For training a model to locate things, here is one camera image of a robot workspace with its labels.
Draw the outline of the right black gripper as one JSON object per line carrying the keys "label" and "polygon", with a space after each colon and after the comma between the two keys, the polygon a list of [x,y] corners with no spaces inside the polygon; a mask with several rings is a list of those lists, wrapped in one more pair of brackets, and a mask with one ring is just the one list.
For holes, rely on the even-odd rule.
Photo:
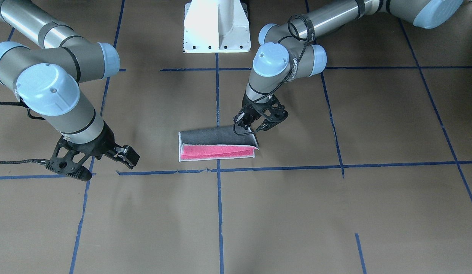
{"label": "right black gripper", "polygon": [[140,160],[140,155],[133,147],[128,145],[118,147],[116,145],[114,133],[109,126],[103,126],[103,130],[97,138],[84,144],[83,152],[95,156],[98,160],[105,155],[116,162],[123,163],[129,169],[137,166]]}

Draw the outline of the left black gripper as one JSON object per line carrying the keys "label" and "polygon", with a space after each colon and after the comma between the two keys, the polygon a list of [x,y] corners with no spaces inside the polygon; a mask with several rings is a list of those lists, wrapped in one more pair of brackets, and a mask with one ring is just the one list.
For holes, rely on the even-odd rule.
{"label": "left black gripper", "polygon": [[248,130],[250,126],[253,124],[253,122],[255,122],[255,120],[258,120],[260,118],[261,114],[258,112],[258,110],[261,111],[265,107],[265,104],[257,104],[257,103],[246,106],[246,104],[249,104],[249,103],[250,103],[250,100],[243,100],[242,113],[236,116],[236,125],[242,127],[244,130]]}

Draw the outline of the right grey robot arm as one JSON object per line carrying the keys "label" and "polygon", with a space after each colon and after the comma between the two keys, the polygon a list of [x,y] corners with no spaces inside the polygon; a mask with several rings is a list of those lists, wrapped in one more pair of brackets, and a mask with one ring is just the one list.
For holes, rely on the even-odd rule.
{"label": "right grey robot arm", "polygon": [[1,42],[0,83],[61,134],[47,168],[74,173],[83,170],[90,156],[135,167],[140,156],[132,147],[116,144],[112,130],[79,87],[119,72],[116,49],[89,42],[31,0],[0,0],[0,21],[40,47]]}

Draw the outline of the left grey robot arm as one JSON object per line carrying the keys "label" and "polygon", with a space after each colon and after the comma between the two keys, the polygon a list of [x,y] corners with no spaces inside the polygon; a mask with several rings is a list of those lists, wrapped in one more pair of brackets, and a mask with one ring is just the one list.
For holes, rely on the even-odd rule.
{"label": "left grey robot arm", "polygon": [[[293,15],[285,25],[267,24],[259,33],[260,47],[243,95],[242,107],[234,116],[236,135],[267,131],[284,121],[288,112],[274,93],[292,80],[321,73],[327,64],[326,51],[315,45],[317,38],[367,14],[385,12],[432,29],[447,21],[462,5],[461,0],[335,0],[307,14]],[[260,117],[262,124],[250,130]]]}

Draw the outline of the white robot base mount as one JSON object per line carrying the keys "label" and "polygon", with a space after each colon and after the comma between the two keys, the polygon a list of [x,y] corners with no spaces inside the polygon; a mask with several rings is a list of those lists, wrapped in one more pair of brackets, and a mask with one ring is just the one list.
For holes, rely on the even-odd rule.
{"label": "white robot base mount", "polygon": [[251,49],[247,0],[192,0],[185,4],[183,51],[246,53]]}

